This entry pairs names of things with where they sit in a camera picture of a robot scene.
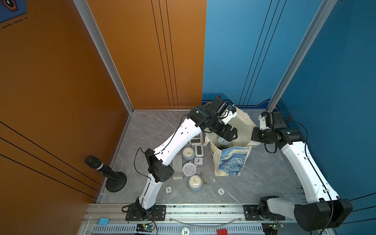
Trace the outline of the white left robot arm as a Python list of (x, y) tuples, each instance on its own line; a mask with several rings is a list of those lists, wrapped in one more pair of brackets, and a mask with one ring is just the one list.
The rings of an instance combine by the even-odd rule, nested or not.
[(231, 142), (238, 138), (238, 130), (229, 122), (237, 116), (237, 108), (219, 98), (206, 105), (197, 106), (183, 115), (175, 132), (159, 147), (144, 151), (148, 164), (146, 186), (135, 203), (126, 206), (127, 213), (136, 216), (135, 220), (150, 219), (156, 197), (163, 182), (174, 173), (170, 163), (178, 152), (195, 136), (206, 130)]

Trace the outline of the cream blue-rim alarm clock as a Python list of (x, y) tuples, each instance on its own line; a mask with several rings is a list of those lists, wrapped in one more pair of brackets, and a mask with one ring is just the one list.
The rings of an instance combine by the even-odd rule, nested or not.
[(227, 141), (227, 140), (225, 140), (225, 139), (222, 138), (222, 137), (219, 137), (219, 138), (218, 138), (218, 144), (219, 144), (220, 146), (228, 146), (228, 145), (230, 144), (230, 142)]

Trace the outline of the grey rectangular flat clock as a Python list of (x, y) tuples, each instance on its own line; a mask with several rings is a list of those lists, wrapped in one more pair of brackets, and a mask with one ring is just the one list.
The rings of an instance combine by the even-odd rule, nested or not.
[(183, 161), (182, 161), (182, 155), (177, 154), (174, 159), (172, 160), (172, 167), (174, 170), (172, 179), (174, 181), (182, 180), (183, 179)]

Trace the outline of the pink round alarm clock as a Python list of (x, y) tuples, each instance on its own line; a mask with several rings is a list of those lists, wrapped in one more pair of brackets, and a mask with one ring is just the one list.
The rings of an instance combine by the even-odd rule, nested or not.
[(182, 171), (185, 178), (190, 178), (191, 176), (196, 174), (197, 167), (194, 163), (187, 162), (183, 165)]

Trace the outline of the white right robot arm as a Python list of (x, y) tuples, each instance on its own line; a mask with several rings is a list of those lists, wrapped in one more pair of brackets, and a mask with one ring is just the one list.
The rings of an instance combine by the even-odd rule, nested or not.
[(311, 156), (307, 138), (299, 129), (291, 129), (281, 112), (263, 112), (259, 127), (252, 132), (252, 140), (274, 144), (290, 162), (303, 188), (306, 204), (295, 204), (277, 196), (262, 197), (259, 214), (264, 219), (276, 215), (296, 220), (308, 232), (339, 227), (350, 215), (353, 206), (348, 199), (340, 198), (331, 187)]

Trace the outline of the right white round marker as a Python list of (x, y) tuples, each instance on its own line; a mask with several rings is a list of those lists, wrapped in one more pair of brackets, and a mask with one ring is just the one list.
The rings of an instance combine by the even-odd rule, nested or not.
[(217, 190), (217, 193), (220, 195), (220, 196), (223, 196), (225, 194), (225, 190), (223, 188), (219, 188)]

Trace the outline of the small black square clock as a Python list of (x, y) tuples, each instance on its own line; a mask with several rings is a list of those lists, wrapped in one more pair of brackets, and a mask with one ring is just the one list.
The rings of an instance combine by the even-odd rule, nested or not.
[(204, 165), (204, 159), (201, 157), (195, 157), (194, 164), (196, 166), (203, 166)]

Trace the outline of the red block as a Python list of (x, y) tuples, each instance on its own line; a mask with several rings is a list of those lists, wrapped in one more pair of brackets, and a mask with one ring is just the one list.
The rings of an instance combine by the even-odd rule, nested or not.
[(217, 235), (229, 235), (227, 229), (217, 230)]

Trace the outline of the left white round marker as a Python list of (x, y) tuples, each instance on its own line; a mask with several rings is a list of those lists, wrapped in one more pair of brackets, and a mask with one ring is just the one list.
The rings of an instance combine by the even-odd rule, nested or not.
[(167, 186), (167, 187), (165, 188), (165, 192), (166, 192), (166, 194), (170, 194), (170, 193), (172, 193), (172, 187), (171, 187), (171, 186)]

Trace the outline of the white round marker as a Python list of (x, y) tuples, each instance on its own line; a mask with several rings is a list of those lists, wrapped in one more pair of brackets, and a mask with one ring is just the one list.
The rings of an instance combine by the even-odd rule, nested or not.
[(217, 190), (217, 193), (220, 195), (220, 196), (223, 196), (225, 194), (225, 190), (223, 188), (219, 188)]
[(172, 193), (172, 187), (171, 187), (171, 186), (167, 186), (167, 187), (165, 188), (165, 192), (166, 192), (166, 194), (170, 194), (170, 193)]

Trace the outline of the green circuit board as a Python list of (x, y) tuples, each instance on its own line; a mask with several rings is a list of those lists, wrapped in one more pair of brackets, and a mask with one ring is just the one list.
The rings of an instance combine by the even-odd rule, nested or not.
[(137, 224), (136, 233), (137, 234), (151, 234), (155, 230), (155, 226), (151, 224)]

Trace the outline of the white number ten tag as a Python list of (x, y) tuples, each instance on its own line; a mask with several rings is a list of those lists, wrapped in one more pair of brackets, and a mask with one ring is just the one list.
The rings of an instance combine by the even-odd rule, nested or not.
[(181, 235), (190, 235), (191, 231), (188, 227), (184, 227), (181, 231)]

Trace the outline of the cream canvas bag blue print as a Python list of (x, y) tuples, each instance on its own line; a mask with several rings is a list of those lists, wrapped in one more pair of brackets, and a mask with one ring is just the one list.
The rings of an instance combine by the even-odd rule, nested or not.
[(228, 146), (218, 144), (217, 134), (205, 134), (205, 143), (210, 147), (215, 176), (240, 176), (252, 148), (259, 145), (259, 142), (251, 140), (256, 124), (247, 113), (237, 108), (237, 116), (228, 123), (238, 130), (238, 138), (231, 141)]

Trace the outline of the small white digital clock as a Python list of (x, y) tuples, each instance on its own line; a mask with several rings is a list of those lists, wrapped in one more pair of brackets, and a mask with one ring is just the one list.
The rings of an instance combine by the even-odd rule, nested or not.
[(195, 146), (195, 156), (198, 158), (202, 158), (204, 156), (203, 146), (196, 145)]

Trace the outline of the blue beige-face alarm clock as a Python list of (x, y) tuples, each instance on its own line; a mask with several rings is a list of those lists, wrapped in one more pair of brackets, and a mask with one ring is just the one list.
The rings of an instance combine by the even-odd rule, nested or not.
[(202, 190), (203, 185), (204, 185), (203, 180), (198, 175), (193, 175), (188, 179), (188, 188), (192, 192), (198, 192)]

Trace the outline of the black microphone on stand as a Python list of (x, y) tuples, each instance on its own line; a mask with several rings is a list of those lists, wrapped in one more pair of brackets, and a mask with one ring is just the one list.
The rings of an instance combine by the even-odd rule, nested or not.
[(127, 182), (127, 177), (122, 172), (115, 172), (109, 166), (104, 164), (99, 158), (90, 155), (85, 159), (85, 163), (90, 168), (97, 170), (104, 177), (107, 178), (105, 187), (111, 193), (116, 193), (122, 190)]

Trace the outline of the tilted white digital clock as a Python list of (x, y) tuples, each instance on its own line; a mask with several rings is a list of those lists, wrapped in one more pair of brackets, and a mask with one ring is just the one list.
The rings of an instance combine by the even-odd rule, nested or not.
[(193, 139), (190, 140), (190, 144), (192, 146), (195, 146), (195, 145), (201, 145), (202, 142), (201, 142), (201, 138), (200, 137), (195, 137)]

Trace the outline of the blue sticky pad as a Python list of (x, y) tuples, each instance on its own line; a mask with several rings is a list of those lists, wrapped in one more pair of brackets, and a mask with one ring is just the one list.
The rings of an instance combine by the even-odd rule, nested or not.
[(107, 226), (107, 225), (109, 224), (109, 221), (110, 221), (109, 218), (100, 217), (100, 218), (98, 219), (97, 224), (98, 224), (98, 225), (101, 225), (101, 226)]

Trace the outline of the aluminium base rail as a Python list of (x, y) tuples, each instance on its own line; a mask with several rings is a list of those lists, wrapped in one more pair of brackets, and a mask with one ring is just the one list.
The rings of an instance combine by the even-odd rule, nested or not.
[[(190, 235), (217, 235), (227, 229), (229, 235), (307, 235), (288, 217), (264, 220), (246, 212), (242, 203), (165, 203), (158, 204), (156, 215), (137, 221), (122, 204), (91, 204), (78, 230), (79, 235), (181, 235), (184, 227)], [(107, 226), (98, 225), (100, 217), (109, 218)], [(137, 234), (137, 224), (155, 226), (151, 234)]]

